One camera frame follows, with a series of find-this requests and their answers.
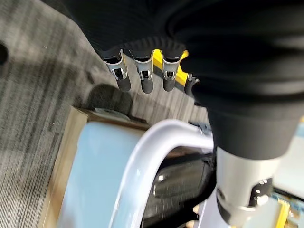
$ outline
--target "yellow object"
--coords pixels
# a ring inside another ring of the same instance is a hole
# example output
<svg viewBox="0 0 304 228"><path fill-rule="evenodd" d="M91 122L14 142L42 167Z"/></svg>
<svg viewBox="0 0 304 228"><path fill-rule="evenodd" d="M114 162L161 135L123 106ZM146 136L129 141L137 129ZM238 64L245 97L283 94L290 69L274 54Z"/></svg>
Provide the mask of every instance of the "yellow object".
<svg viewBox="0 0 304 228"><path fill-rule="evenodd" d="M184 53L182 54L181 56L181 59L185 58L188 56L188 51L184 51ZM153 64L162 70L162 53L160 50L154 50L153 52ZM175 77L175 80L180 83L181 85L185 85L186 83L186 80L187 80L187 76L188 74L183 72L181 70L181 67L179 66L179 69L177 70L177 73L176 73L176 77Z"/></svg>
<svg viewBox="0 0 304 228"><path fill-rule="evenodd" d="M288 202L282 199L278 199L278 202L281 204L281 209L275 228L284 228L288 217L290 205Z"/></svg>

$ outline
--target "carpeted floor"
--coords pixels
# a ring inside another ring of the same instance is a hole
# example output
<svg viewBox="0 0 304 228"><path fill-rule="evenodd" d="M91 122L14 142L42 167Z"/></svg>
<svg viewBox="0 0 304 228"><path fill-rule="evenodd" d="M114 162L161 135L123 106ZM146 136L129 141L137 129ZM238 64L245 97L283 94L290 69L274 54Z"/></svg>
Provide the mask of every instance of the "carpeted floor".
<svg viewBox="0 0 304 228"><path fill-rule="evenodd" d="M0 228L37 226L70 105L107 107L150 124L207 119L180 90L165 92L157 76L144 94L129 58L132 90L118 91L78 26L39 0L0 1L0 43L9 50L0 66Z"/></svg>

